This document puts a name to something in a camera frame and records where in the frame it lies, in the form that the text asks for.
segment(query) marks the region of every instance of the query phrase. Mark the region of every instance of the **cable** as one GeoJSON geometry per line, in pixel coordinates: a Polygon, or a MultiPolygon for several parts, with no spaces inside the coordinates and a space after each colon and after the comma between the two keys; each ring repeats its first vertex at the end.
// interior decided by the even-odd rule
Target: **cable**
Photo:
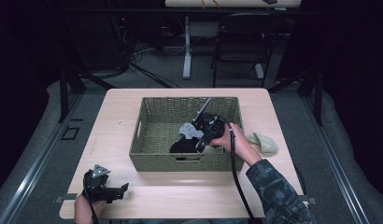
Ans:
{"type": "Polygon", "coordinates": [[[106,79],[106,78],[111,78],[111,77],[118,77],[119,75],[123,74],[124,72],[126,72],[127,69],[126,68],[121,68],[117,71],[114,71],[113,73],[110,73],[110,74],[105,74],[105,75],[94,75],[95,77],[99,77],[101,79],[106,79]]]}
{"type": "Polygon", "coordinates": [[[150,77],[151,79],[153,79],[154,81],[156,81],[157,83],[159,83],[160,85],[166,87],[166,88],[173,88],[172,86],[168,85],[165,81],[163,81],[162,79],[166,80],[167,82],[170,82],[172,83],[173,85],[175,85],[176,87],[180,88],[175,82],[169,80],[168,78],[166,77],[162,77],[158,74],[154,74],[144,68],[141,68],[139,67],[138,65],[134,64],[134,63],[130,63],[130,65],[135,68],[136,70],[140,71],[142,74],[144,74],[145,76],[147,77],[150,77]]]}
{"type": "Polygon", "coordinates": [[[85,197],[87,198],[87,202],[89,203],[90,209],[92,210],[92,222],[94,224],[99,224],[98,223],[98,216],[95,214],[95,211],[93,210],[92,199],[90,198],[89,193],[86,190],[86,178],[85,177],[83,177],[83,191],[84,191],[85,197]]]}
{"type": "Polygon", "coordinates": [[[250,218],[250,222],[252,224],[262,223],[260,220],[256,220],[255,217],[253,216],[252,211],[249,208],[247,199],[245,198],[244,192],[243,192],[243,190],[241,188],[240,182],[238,180],[237,171],[235,169],[235,135],[234,135],[232,126],[230,125],[229,122],[227,122],[227,120],[224,117],[222,117],[220,115],[212,115],[212,114],[210,114],[210,115],[206,115],[205,117],[208,117],[208,116],[214,116],[214,117],[218,117],[218,118],[223,119],[224,123],[226,123],[227,126],[229,127],[230,146],[231,146],[230,154],[231,154],[231,160],[232,160],[232,173],[233,173],[233,179],[234,179],[235,185],[237,187],[238,193],[240,194],[241,200],[242,200],[245,208],[247,209],[247,212],[248,212],[248,215],[249,215],[249,218],[250,218]]]}
{"type": "Polygon", "coordinates": [[[176,54],[179,54],[181,53],[184,49],[186,48],[186,46],[172,46],[172,47],[167,47],[167,46],[164,46],[163,49],[165,50],[165,52],[169,53],[169,54],[172,54],[172,55],[176,55],[176,54]],[[174,48],[181,48],[181,50],[177,51],[177,52],[172,52],[171,50],[169,49],[174,49],[174,48]]]}
{"type": "Polygon", "coordinates": [[[303,194],[306,195],[307,194],[307,189],[305,188],[305,179],[302,176],[302,172],[300,172],[300,170],[297,168],[297,166],[295,164],[293,166],[294,166],[294,170],[296,171],[297,176],[300,179],[300,182],[302,182],[303,194]]]}

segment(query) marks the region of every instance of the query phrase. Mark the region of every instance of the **hand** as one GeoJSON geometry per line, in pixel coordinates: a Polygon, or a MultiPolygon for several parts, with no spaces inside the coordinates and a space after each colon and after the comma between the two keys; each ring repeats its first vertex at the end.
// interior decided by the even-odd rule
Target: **hand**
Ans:
{"type": "MultiPolygon", "coordinates": [[[[106,201],[98,201],[92,203],[95,214],[99,217],[106,201]]],[[[77,224],[91,224],[92,210],[89,206],[87,199],[81,194],[75,200],[75,223],[77,224]]]]}
{"type": "MultiPolygon", "coordinates": [[[[235,154],[243,159],[249,166],[260,161],[262,159],[261,155],[259,155],[258,151],[250,145],[244,131],[236,124],[230,123],[230,125],[232,126],[235,135],[235,154]]],[[[228,151],[231,150],[230,130],[228,125],[225,125],[224,135],[221,138],[212,139],[209,145],[221,146],[228,151]]]]}

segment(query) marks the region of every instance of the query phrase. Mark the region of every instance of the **green wicker basket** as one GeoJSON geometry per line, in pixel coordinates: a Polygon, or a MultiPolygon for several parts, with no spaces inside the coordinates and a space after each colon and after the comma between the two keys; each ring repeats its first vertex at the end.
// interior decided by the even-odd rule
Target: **green wicker basket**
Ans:
{"type": "MultiPolygon", "coordinates": [[[[140,172],[231,171],[230,153],[170,153],[170,147],[183,135],[179,128],[192,122],[197,111],[211,98],[205,113],[218,114],[242,127],[236,97],[146,97],[142,99],[135,127],[130,158],[140,172]]],[[[244,162],[236,156],[240,171],[244,162]]]]}

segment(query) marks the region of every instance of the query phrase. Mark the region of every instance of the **wooden table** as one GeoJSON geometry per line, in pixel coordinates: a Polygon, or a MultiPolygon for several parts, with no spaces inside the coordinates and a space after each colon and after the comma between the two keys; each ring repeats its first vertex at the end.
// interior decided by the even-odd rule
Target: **wooden table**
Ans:
{"type": "MultiPolygon", "coordinates": [[[[137,172],[129,149],[142,97],[238,97],[246,134],[274,139],[278,153],[267,158],[303,194],[270,96],[265,89],[113,89],[92,128],[68,193],[82,192],[83,175],[100,164],[111,170],[106,183],[119,188],[130,183],[123,200],[107,204],[101,218],[238,218],[248,217],[231,172],[137,172]]],[[[244,164],[238,174],[255,217],[264,217],[261,201],[250,185],[244,164]]],[[[64,201],[60,216],[74,216],[74,201],[64,201]]]]}

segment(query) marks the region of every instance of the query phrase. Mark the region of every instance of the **white cloth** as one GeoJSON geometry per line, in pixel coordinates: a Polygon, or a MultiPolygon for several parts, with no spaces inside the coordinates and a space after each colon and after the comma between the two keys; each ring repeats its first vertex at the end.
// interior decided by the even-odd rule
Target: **white cloth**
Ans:
{"type": "Polygon", "coordinates": [[[248,136],[248,140],[251,144],[260,146],[260,153],[266,157],[274,156],[278,152],[277,144],[270,137],[259,133],[253,133],[252,135],[248,136]]]}
{"type": "Polygon", "coordinates": [[[192,139],[193,137],[200,139],[204,135],[203,132],[197,131],[190,123],[184,123],[182,127],[179,128],[179,133],[184,134],[186,139],[192,139]]]}

